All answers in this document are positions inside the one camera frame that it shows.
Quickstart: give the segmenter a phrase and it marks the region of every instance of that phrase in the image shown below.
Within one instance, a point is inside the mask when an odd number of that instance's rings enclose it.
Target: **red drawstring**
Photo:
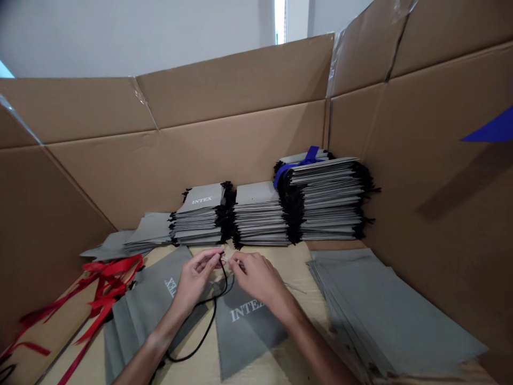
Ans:
[[[130,271],[130,269],[134,267],[134,265],[135,269],[130,275],[130,278],[125,280],[125,276]],[[81,292],[83,289],[98,279],[98,288],[96,289],[95,299],[89,303],[91,306],[91,314],[89,317],[92,318],[98,316],[98,318],[93,322],[93,324],[84,333],[84,335],[75,342],[75,344],[80,344],[84,341],[87,341],[77,358],[73,361],[69,369],[58,383],[58,385],[65,385],[85,355],[88,346],[91,344],[92,337],[103,324],[105,318],[112,309],[112,306],[116,302],[116,299],[114,298],[116,296],[125,295],[127,291],[127,285],[134,278],[135,273],[141,268],[142,265],[142,255],[136,255],[131,258],[126,258],[119,261],[113,261],[107,265],[104,265],[100,262],[92,262],[83,265],[82,269],[91,273],[89,277],[83,278],[77,282],[76,287],[64,297],[21,317],[20,322],[23,325],[23,330],[16,336],[15,342],[13,342],[11,346],[5,351],[5,353],[0,357],[0,362],[3,358],[11,354],[14,349],[21,345],[32,349],[44,356],[48,356],[51,352],[35,343],[17,343],[17,341],[30,327],[34,326],[45,317],[47,317],[47,319],[44,321],[44,323],[48,322],[48,320],[62,307],[62,305],[66,303],[66,301],[68,301],[74,295]]]

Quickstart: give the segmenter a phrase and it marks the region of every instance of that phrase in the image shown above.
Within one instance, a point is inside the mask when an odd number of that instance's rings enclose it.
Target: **cardboard flap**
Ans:
[[[392,77],[513,39],[513,2],[419,0],[405,27]]]
[[[488,345],[481,362],[501,383],[513,359],[513,142],[461,138],[513,105],[511,63],[505,44],[392,79],[366,157],[382,188],[366,244]]]
[[[137,79],[159,128],[324,99],[333,34]]]
[[[134,78],[0,79],[0,93],[43,143],[155,129]]]
[[[329,151],[336,157],[364,160],[384,90],[384,84],[377,84],[331,100]]]
[[[413,4],[375,1],[347,26],[333,53],[330,96],[385,81]]]
[[[79,254],[113,230],[46,151],[0,150],[0,351],[20,317],[55,301],[80,276]]]
[[[48,148],[116,227],[131,229],[145,212],[178,210],[186,188],[270,180],[281,157],[321,145],[324,103]]]
[[[0,104],[0,149],[37,144],[11,112]]]

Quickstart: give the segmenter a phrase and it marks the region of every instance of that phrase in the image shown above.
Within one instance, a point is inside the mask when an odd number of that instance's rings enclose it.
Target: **forearm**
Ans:
[[[185,314],[174,311],[173,306],[171,306],[153,333],[146,339],[113,384],[148,384],[185,319]]]
[[[292,294],[273,311],[308,361],[320,384],[358,384],[358,380],[312,325]]]

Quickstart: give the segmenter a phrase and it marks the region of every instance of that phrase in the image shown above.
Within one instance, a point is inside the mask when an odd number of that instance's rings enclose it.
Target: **left hand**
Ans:
[[[171,304],[173,313],[177,312],[188,317],[205,290],[210,273],[215,268],[221,268],[221,254],[223,249],[203,250],[183,265],[180,281],[176,289],[175,298]]]

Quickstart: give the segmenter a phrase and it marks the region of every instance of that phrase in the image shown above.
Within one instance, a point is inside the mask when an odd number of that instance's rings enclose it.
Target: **hand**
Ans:
[[[204,250],[183,265],[182,274],[171,304],[173,313],[188,317],[194,306],[199,302],[208,277],[215,268],[221,268],[220,261],[223,249]]]
[[[296,303],[278,271],[259,253],[246,254],[238,251],[230,258],[229,265],[240,287],[267,306],[278,318],[281,310]]]

